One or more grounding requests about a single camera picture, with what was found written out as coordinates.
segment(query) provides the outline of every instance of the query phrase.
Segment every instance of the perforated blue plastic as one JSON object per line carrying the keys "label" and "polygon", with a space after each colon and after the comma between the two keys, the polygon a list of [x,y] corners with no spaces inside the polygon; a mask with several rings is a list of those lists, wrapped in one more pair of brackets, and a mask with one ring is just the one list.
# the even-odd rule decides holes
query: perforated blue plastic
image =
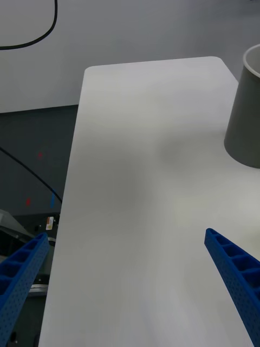
{"label": "perforated blue plastic", "polygon": [[260,347],[260,262],[213,229],[205,245],[255,347]]}
{"label": "perforated blue plastic", "polygon": [[0,263],[0,347],[6,346],[48,250],[48,236],[42,233]]}

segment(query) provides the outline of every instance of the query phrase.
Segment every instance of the white table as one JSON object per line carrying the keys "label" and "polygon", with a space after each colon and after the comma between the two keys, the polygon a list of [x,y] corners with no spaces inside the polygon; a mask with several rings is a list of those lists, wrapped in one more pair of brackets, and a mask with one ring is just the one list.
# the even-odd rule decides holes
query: white table
{"label": "white table", "polygon": [[204,246],[260,258],[260,171],[226,153],[237,81],[216,57],[88,68],[40,347],[245,347]]}

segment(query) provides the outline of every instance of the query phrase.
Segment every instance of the gray cup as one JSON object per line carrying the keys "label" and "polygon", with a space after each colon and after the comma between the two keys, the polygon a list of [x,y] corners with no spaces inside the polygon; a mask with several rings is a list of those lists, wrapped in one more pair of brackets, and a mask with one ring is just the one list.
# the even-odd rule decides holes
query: gray cup
{"label": "gray cup", "polygon": [[224,145],[238,162],[260,168],[260,44],[245,52],[243,63]]}

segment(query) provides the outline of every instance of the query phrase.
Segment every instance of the blue mark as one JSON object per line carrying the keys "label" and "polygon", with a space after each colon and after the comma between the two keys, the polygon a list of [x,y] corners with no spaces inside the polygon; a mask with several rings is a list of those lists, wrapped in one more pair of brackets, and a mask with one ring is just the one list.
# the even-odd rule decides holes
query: blue mark
{"label": "blue mark", "polygon": [[50,200],[50,208],[53,208],[53,206],[54,206],[54,201],[55,201],[55,195],[54,195],[54,193],[52,193],[52,195],[51,195],[51,200]]}

